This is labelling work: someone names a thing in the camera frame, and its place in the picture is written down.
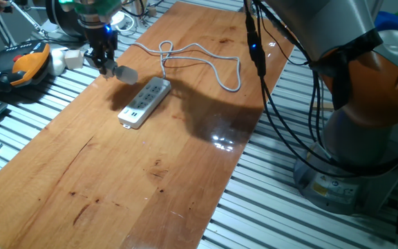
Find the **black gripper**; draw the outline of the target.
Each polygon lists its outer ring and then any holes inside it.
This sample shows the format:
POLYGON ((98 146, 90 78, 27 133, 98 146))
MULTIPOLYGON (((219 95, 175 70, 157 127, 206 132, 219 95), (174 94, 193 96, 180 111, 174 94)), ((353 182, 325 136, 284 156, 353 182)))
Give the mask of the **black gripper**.
MULTIPOLYGON (((107 67, 113 68, 117 50, 117 31, 110 24, 104 24, 95 28, 85 28, 84 34, 92 48, 107 50, 107 67)), ((87 50, 85 59, 92 67, 97 68, 100 74, 106 75, 106 60, 103 55, 98 55, 94 50, 87 50)))

